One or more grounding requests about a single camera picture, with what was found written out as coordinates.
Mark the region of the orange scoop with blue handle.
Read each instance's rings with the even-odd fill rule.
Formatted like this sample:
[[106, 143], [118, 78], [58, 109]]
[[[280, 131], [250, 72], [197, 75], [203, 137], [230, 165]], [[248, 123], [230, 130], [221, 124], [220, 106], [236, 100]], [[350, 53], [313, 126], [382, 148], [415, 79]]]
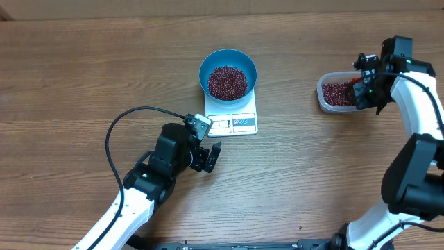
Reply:
[[351, 84], [351, 85], [354, 85], [358, 80], [359, 80], [358, 78], [353, 78], [353, 79], [350, 81], [350, 84]]

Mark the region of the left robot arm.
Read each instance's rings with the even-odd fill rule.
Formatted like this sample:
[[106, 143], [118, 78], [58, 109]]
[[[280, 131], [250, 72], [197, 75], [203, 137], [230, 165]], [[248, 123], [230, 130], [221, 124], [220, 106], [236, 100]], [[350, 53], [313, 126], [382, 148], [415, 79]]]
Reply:
[[177, 177], [190, 167], [210, 173], [221, 144], [200, 145], [212, 121], [195, 116], [184, 124], [165, 124], [155, 149], [145, 153], [125, 176], [123, 190], [75, 249], [122, 249], [133, 234], [172, 195]]

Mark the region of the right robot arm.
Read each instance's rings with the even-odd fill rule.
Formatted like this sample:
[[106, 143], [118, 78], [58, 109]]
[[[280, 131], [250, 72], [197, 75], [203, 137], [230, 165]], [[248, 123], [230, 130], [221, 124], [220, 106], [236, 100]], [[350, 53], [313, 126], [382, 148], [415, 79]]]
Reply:
[[443, 215], [443, 106], [432, 64], [413, 58], [413, 40], [394, 36], [382, 43], [380, 56], [359, 54], [350, 81], [318, 86], [325, 112], [375, 108], [396, 103], [407, 142], [386, 170], [381, 199], [359, 219], [345, 224], [322, 249], [393, 249], [393, 238], [412, 226], [435, 233], [426, 221]]

